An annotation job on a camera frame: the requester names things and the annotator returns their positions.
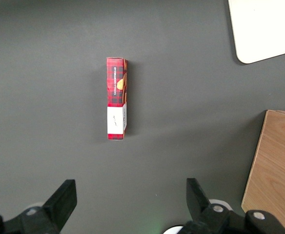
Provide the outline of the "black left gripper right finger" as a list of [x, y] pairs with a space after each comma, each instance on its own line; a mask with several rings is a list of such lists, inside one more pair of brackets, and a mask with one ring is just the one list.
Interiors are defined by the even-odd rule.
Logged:
[[285, 227], [271, 213], [249, 210], [244, 216], [220, 203], [211, 203], [195, 178], [186, 180], [186, 202], [192, 220], [183, 234], [285, 234]]

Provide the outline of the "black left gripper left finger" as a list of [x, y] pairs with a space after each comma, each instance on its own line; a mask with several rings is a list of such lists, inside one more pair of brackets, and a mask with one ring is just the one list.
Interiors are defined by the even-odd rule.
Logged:
[[67, 179], [42, 205], [32, 205], [7, 221], [0, 215], [0, 234], [59, 234], [76, 205], [76, 181]]

